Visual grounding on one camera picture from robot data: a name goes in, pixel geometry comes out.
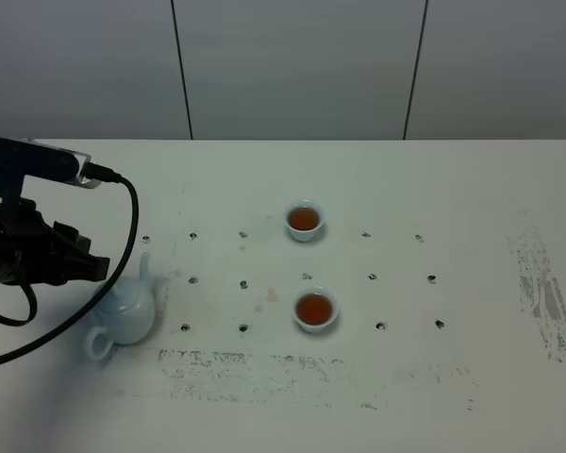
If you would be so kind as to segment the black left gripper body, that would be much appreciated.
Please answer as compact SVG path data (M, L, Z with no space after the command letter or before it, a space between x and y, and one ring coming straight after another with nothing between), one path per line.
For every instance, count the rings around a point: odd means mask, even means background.
M109 259L90 253L92 241L63 223L48 225L31 200L0 207L0 282L60 286L107 278Z

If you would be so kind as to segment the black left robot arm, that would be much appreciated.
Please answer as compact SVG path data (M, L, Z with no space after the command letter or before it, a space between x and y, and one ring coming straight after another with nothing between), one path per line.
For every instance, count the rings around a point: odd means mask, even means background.
M102 281L109 259L92 255L90 248L91 240L74 227L46 224L31 200L21 199L13 211L0 205L0 283Z

